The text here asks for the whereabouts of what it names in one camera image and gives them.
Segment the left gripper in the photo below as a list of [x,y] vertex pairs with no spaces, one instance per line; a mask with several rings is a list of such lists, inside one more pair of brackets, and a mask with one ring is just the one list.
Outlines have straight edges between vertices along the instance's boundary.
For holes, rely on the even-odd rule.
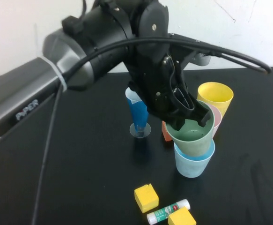
[[210,110],[189,92],[183,76],[188,63],[202,64],[208,56],[208,44],[181,35],[169,35],[171,43],[150,37],[150,43],[134,43],[135,51],[126,62],[132,77],[129,87],[144,101],[148,112],[179,131],[185,120],[205,127]]

